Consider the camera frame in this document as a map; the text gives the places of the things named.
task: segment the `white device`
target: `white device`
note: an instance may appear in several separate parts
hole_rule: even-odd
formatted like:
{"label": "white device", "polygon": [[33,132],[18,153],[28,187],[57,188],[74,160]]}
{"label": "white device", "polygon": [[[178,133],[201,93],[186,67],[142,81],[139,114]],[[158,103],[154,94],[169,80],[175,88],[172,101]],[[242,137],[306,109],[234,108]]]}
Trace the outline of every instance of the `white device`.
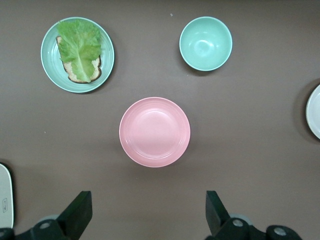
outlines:
{"label": "white device", "polygon": [[14,198],[11,175],[0,163],[0,229],[14,226]]}

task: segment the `lettuce leaf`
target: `lettuce leaf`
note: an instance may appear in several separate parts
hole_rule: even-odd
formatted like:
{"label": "lettuce leaf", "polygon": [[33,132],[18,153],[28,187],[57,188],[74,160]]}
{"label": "lettuce leaf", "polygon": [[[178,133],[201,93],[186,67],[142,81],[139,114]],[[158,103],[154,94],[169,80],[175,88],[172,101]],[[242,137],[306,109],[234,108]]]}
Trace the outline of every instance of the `lettuce leaf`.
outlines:
{"label": "lettuce leaf", "polygon": [[95,71],[92,61],[101,54],[99,28],[89,21],[77,19],[59,22],[57,30],[62,38],[58,45],[61,61],[71,62],[76,77],[90,83]]}

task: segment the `mint green plate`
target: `mint green plate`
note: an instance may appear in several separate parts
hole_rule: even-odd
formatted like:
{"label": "mint green plate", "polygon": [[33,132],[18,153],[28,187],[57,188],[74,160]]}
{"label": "mint green plate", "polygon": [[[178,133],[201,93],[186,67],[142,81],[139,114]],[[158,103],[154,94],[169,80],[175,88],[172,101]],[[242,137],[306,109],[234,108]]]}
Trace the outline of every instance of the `mint green plate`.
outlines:
{"label": "mint green plate", "polygon": [[232,36],[227,26],[211,16],[198,17],[183,29],[179,47],[185,62],[200,71],[221,67],[232,50]]}
{"label": "mint green plate", "polygon": [[[60,60],[60,53],[56,42],[59,35],[57,25],[63,21],[86,20],[100,29],[101,33],[101,76],[90,83],[76,83],[68,78],[63,63]],[[107,32],[97,23],[83,17],[68,17],[55,23],[45,34],[41,45],[41,62],[43,69],[51,81],[58,87],[72,93],[87,93],[101,86],[109,77],[115,62],[115,50]]]}

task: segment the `white plate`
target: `white plate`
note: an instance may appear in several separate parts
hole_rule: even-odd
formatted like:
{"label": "white plate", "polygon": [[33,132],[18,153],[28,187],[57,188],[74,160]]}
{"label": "white plate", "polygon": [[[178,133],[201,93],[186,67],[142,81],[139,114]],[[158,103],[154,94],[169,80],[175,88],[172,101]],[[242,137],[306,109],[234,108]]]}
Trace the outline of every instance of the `white plate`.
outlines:
{"label": "white plate", "polygon": [[311,131],[320,139],[320,85],[315,88],[309,97],[305,114]]}

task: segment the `sandwich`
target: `sandwich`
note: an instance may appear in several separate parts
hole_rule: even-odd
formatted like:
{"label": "sandwich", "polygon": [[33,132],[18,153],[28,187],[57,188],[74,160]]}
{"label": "sandwich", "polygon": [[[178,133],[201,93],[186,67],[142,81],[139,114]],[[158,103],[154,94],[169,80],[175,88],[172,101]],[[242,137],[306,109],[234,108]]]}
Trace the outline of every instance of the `sandwich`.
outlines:
{"label": "sandwich", "polygon": [[56,43],[68,78],[81,84],[97,80],[101,72],[100,30],[92,22],[77,19],[58,24]]}

